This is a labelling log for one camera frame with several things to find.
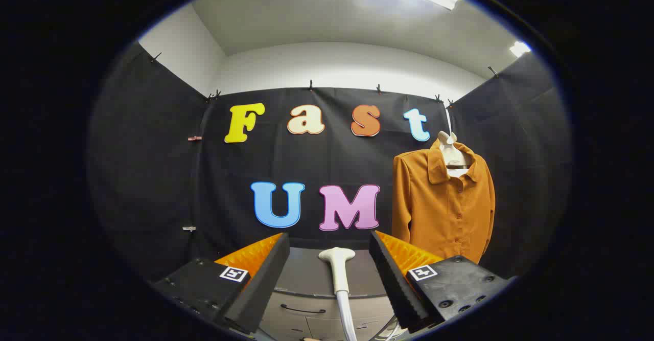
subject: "orange shirt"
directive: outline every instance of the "orange shirt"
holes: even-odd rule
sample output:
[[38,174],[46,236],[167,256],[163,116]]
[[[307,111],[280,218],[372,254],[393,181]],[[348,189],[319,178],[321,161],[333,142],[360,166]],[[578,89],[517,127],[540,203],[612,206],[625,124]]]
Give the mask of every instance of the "orange shirt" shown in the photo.
[[475,263],[488,248],[495,215],[495,188],[486,161],[461,143],[472,159],[451,177],[441,142],[393,159],[392,235],[444,259],[463,255]]

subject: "black curtain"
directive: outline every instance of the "black curtain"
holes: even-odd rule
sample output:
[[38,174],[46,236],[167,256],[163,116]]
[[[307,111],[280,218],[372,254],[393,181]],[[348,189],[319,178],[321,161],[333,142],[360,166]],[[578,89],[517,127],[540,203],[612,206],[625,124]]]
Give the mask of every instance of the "black curtain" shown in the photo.
[[158,280],[206,248],[182,227],[194,225],[198,146],[188,137],[207,104],[138,43],[105,82],[89,125],[91,196],[108,239],[137,273]]
[[[225,143],[231,112],[236,105],[263,103],[247,140]],[[319,134],[291,134],[287,129],[290,111],[300,105],[315,105],[322,111],[324,131]],[[351,131],[353,110],[359,105],[377,106],[381,130],[372,137]],[[423,129],[430,138],[416,140],[404,113],[417,108],[427,117]],[[242,92],[212,101],[203,128],[199,201],[196,211],[202,233],[222,251],[234,251],[279,232],[288,232],[295,247],[334,246],[366,249],[369,230],[353,224],[346,229],[322,231],[325,201],[319,189],[338,185],[352,201],[362,185],[378,185],[376,219],[380,230],[390,234],[392,222],[393,157],[403,152],[431,147],[439,131],[448,129],[442,102],[426,97],[378,93],[376,90],[344,88],[283,88]],[[294,182],[305,185],[301,193],[299,222],[287,229],[274,229],[258,222],[254,215],[254,182],[276,185],[272,209],[277,215],[288,211],[287,193],[281,187]]]
[[527,53],[448,111],[458,141],[486,159],[495,183],[495,227],[479,264],[522,275],[546,248],[574,175],[563,95],[544,62]]

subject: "letter m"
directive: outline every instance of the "letter m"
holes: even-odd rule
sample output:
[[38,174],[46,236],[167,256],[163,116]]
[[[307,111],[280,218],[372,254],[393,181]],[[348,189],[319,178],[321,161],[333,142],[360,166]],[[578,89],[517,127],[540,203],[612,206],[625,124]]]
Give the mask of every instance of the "letter m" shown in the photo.
[[355,224],[357,229],[374,229],[379,226],[379,222],[375,218],[377,193],[379,193],[377,185],[362,185],[352,203],[348,201],[343,189],[338,185],[326,185],[319,191],[325,197],[325,217],[320,224],[321,230],[338,230],[339,224],[336,222],[336,215],[346,229],[350,229],[357,214],[359,216],[357,224]]

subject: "white wall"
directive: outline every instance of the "white wall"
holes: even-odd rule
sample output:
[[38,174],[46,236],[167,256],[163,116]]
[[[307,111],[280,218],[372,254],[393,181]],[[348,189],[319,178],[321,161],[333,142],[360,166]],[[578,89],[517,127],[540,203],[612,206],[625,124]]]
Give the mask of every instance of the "white wall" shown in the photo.
[[414,52],[358,43],[313,42],[240,52],[221,64],[211,89],[221,95],[283,87],[376,89],[455,101],[484,82]]
[[215,79],[225,59],[191,4],[183,6],[138,39],[157,61],[203,96],[215,93]]

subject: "white handle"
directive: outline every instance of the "white handle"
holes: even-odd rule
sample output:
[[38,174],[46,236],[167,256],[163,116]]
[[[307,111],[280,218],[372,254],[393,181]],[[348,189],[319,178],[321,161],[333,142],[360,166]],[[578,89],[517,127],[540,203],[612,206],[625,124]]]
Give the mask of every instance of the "white handle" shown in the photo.
[[334,294],[339,291],[350,293],[350,288],[347,285],[347,275],[345,274],[345,262],[355,257],[355,254],[352,249],[339,247],[323,250],[318,254],[318,258],[332,265]]

